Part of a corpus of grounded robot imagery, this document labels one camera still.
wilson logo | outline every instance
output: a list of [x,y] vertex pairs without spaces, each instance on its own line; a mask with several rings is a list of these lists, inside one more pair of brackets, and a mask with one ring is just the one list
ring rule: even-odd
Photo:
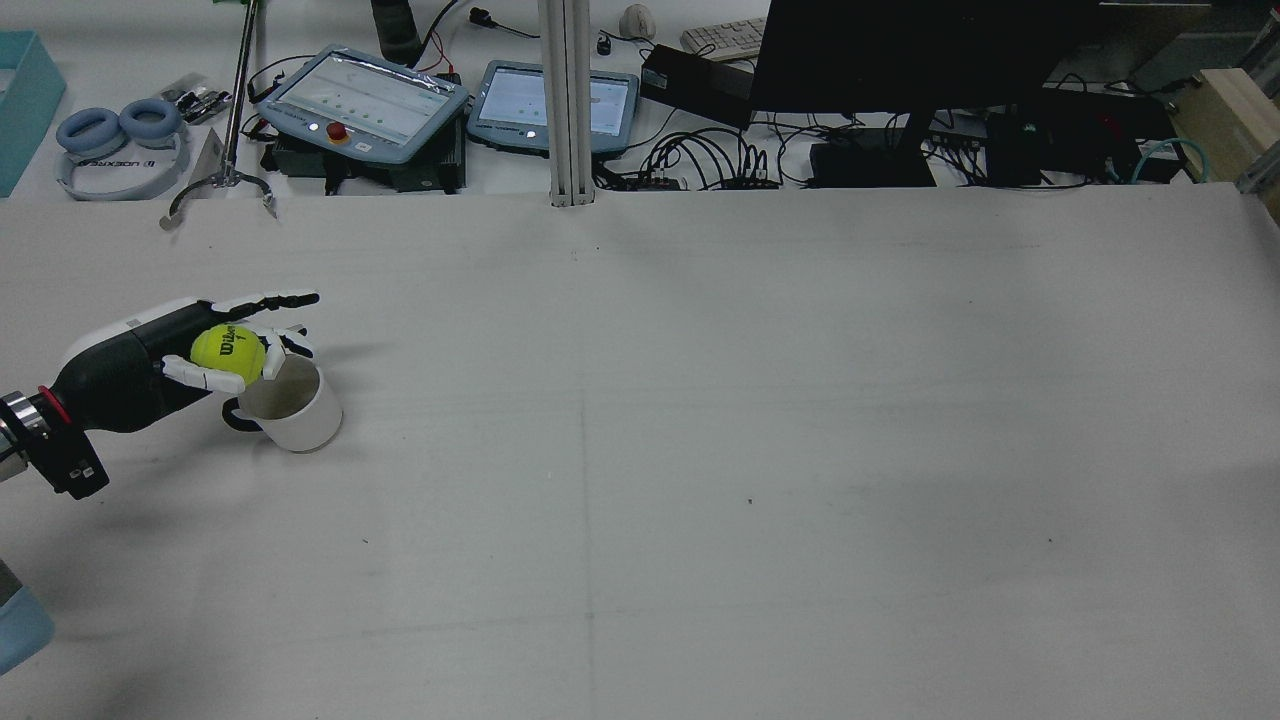
[[218,346],[218,354],[230,355],[232,352],[236,352],[236,329],[227,328],[227,332],[223,333],[223,343]]

yellow tennis ball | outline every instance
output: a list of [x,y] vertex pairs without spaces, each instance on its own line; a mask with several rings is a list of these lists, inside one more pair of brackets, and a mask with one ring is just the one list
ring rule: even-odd
[[191,361],[236,373],[244,378],[244,387],[248,387],[262,377],[266,348],[256,334],[239,325],[214,325],[191,343]]

tablet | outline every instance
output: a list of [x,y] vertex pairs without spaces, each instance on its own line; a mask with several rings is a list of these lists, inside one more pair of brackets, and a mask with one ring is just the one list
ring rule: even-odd
[[330,45],[259,102],[275,129],[356,160],[401,165],[467,102],[466,88]]
[[[631,141],[640,78],[591,70],[591,154],[621,155]],[[549,154],[543,67],[494,60],[484,73],[467,135],[515,152]]]

teal box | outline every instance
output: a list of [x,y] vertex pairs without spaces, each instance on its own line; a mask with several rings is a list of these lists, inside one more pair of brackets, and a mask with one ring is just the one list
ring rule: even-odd
[[31,31],[0,32],[0,72],[13,77],[0,92],[0,197],[9,197],[45,140],[67,81]]

green cable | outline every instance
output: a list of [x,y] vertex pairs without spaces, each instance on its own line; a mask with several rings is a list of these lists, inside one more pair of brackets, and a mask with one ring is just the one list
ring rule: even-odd
[[1138,160],[1138,165],[1133,169],[1133,177],[1129,178],[1129,184],[1138,183],[1138,176],[1142,174],[1142,167],[1147,164],[1147,159],[1174,143],[1185,145],[1201,156],[1201,179],[1196,182],[1208,182],[1208,154],[1204,152],[1204,149],[1201,147],[1194,140],[1187,140],[1185,137],[1170,137],[1169,140],[1161,140],[1160,142],[1152,145],[1146,152],[1142,154],[1142,159]]

